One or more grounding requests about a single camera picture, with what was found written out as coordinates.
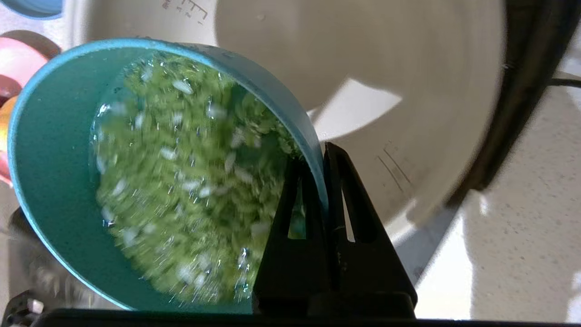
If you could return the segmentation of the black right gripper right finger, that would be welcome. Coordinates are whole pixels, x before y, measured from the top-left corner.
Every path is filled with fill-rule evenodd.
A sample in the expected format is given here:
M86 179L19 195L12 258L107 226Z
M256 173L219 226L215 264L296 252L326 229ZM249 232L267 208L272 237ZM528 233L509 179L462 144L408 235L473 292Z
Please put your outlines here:
M349 155L325 145L334 310L354 316L413 316L417 293Z

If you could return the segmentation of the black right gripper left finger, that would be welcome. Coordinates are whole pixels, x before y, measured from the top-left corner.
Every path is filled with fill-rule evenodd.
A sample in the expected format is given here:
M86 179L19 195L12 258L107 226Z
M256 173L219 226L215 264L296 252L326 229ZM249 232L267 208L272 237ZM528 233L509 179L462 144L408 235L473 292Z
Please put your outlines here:
M303 239L290 239L293 209L305 209ZM307 164L288 162L285 182L253 288L254 314L307 314L330 291L327 246L318 191Z

